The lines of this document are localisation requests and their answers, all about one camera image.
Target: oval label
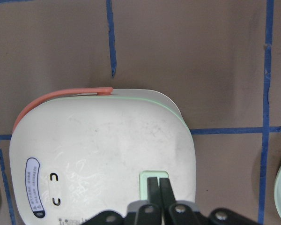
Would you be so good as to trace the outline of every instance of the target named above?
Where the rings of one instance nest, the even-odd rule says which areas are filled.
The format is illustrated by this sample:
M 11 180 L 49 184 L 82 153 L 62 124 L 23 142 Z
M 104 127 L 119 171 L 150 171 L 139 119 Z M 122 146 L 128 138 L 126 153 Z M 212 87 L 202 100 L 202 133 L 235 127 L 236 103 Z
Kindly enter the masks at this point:
M 29 158 L 26 162 L 25 170 L 25 184 L 28 201 L 33 214 L 37 218 L 45 217 L 45 210 L 43 208 L 38 191 L 38 172 L 40 163 L 36 158 Z

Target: brown floor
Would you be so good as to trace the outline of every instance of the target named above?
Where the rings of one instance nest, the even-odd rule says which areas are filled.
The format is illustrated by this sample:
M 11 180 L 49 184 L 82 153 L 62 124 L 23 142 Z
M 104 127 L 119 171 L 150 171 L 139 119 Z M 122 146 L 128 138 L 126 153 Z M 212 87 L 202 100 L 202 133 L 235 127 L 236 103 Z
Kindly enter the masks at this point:
M 0 4 L 0 134 L 31 100 L 54 90 L 112 86 L 160 91 L 190 129 L 262 126 L 266 1 L 113 1 L 111 79 L 105 1 Z M 281 0 L 274 6 L 270 125 L 281 126 Z M 196 203 L 258 218 L 262 134 L 194 135 Z M 10 179 L 9 141 L 0 148 Z M 281 133 L 268 151 L 266 225 L 281 225 L 274 180 Z M 0 225 L 11 224 L 0 170 Z

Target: screw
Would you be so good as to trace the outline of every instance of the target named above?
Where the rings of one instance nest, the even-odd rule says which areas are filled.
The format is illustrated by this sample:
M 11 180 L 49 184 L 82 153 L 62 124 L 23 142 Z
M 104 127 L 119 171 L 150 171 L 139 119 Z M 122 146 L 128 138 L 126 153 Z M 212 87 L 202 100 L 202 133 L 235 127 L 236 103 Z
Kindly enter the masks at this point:
M 227 219 L 227 214 L 223 211 L 218 211 L 215 213 L 215 217 L 219 220 L 226 220 Z
M 176 212 L 178 212 L 178 213 L 183 213 L 183 212 L 185 212 L 186 208 L 185 208 L 184 205 L 177 205 L 177 206 L 175 207 L 175 210 L 176 210 Z
M 153 211 L 154 211 L 154 208 L 150 205 L 145 208 L 145 213 L 152 213 Z
M 106 222 L 107 223 L 112 223 L 116 220 L 117 218 L 113 215 L 106 217 Z

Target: blue tape line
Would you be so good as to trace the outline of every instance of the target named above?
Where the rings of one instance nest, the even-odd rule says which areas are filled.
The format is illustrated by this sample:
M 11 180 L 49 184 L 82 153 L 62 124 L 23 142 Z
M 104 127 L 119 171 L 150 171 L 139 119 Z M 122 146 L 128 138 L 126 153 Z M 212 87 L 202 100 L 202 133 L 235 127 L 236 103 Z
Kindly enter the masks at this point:
M 271 133 L 278 133 L 281 132 L 281 127 L 270 127 Z
M 258 134 L 262 127 L 190 129 L 192 135 Z
M 0 0 L 1 3 L 19 2 L 19 1 L 31 1 L 31 0 Z
M 0 167 L 1 167 L 1 172 L 2 172 L 2 178 L 3 178 L 3 183 L 4 183 L 6 198 L 7 198 L 7 203 L 8 203 L 8 209 L 9 209 L 11 224 L 12 225 L 16 225 L 14 208 L 13 208 L 13 204 L 12 204 L 11 196 L 10 196 L 10 192 L 9 192 L 7 176 L 6 176 L 6 173 L 5 173 L 5 165 L 4 165 L 2 149 L 0 149 Z
M 259 208 L 258 222 L 264 222 L 264 209 L 266 201 L 266 168 L 267 153 L 270 132 L 270 105 L 269 105 L 269 89 L 271 85 L 271 67 L 272 67 L 272 40 L 273 40 L 273 16 L 274 16 L 274 0 L 266 1 L 266 44 L 264 59 L 264 84 L 263 84 L 263 130 L 262 130 L 262 151 L 260 160 L 260 181 L 259 181 Z
M 106 0 L 107 21 L 109 25 L 108 39 L 109 39 L 109 52 L 111 58 L 111 77 L 114 78 L 117 70 L 117 56 L 115 47 L 114 24 L 111 0 Z
M 0 140 L 10 140 L 11 135 L 0 135 Z

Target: white plastic container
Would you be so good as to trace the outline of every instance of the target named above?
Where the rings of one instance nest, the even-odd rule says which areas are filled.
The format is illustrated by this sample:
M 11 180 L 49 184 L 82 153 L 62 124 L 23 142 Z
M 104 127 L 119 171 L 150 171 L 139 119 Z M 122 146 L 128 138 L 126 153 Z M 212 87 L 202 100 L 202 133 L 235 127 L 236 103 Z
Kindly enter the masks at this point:
M 103 210 L 124 216 L 146 170 L 166 171 L 176 199 L 194 202 L 194 145 L 177 106 L 152 90 L 99 94 L 41 104 L 51 94 L 18 118 L 10 166 L 26 225 L 80 224 Z

